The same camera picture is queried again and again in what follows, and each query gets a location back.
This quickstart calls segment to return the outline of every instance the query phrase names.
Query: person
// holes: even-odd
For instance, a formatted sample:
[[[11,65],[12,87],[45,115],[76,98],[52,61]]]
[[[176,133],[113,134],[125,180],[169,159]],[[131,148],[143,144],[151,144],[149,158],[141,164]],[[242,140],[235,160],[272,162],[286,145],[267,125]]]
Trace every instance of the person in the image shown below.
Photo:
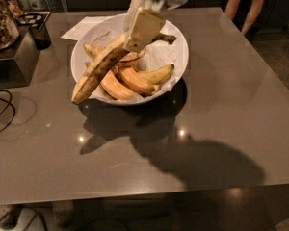
[[[247,34],[250,27],[254,24],[257,17],[260,15],[264,1],[265,0],[251,0],[250,9],[241,28],[241,32],[244,36]],[[240,2],[241,0],[228,0],[224,12],[231,20],[234,19]]]

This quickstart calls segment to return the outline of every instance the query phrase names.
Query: floor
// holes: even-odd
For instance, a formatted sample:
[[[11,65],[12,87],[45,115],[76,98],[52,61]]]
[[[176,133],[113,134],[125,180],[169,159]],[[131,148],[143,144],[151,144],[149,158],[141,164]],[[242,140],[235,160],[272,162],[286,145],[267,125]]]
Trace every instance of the floor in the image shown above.
[[[265,31],[250,43],[289,89],[289,38]],[[77,200],[67,227],[51,203],[30,204],[10,230],[289,231],[289,185]]]

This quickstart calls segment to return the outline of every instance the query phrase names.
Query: white bowl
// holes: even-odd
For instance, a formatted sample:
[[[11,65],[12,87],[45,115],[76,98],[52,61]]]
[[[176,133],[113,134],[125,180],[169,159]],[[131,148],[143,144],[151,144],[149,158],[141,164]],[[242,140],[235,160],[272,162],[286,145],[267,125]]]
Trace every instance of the white bowl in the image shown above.
[[[76,82],[83,75],[86,69],[86,62],[92,60],[84,51],[83,44],[94,43],[102,47],[106,46],[114,37],[123,33],[123,21],[125,17],[126,14],[120,14],[97,24],[76,43],[71,55],[71,72]],[[163,95],[167,91],[171,91],[187,67],[189,59],[188,44],[178,28],[169,21],[166,21],[161,32],[176,36],[174,44],[168,45],[163,41],[156,41],[150,44],[139,62],[139,68],[144,70],[153,70],[164,64],[174,64],[173,75],[161,86],[160,91],[145,98],[135,94],[131,100],[115,100],[109,96],[102,87],[97,87],[90,96],[90,99],[95,98],[113,105],[129,106],[146,103]]]

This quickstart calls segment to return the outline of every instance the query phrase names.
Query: robotic hand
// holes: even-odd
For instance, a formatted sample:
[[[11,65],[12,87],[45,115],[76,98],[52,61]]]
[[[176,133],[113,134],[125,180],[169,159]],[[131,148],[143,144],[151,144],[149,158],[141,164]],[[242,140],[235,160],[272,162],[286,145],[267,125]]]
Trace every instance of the robotic hand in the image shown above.
[[[175,9],[188,0],[132,0],[124,21],[124,31],[128,31],[124,48],[140,52],[163,28],[166,19],[161,10]]]

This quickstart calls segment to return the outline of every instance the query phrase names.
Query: table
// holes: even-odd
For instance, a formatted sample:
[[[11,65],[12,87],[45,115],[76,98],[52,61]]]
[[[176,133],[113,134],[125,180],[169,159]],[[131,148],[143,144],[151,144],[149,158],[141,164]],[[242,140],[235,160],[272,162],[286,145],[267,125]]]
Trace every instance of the table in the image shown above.
[[[137,107],[70,102],[84,16],[52,13],[52,46],[0,134],[0,204],[289,184],[289,91],[220,8],[166,12],[190,60],[172,92]]]

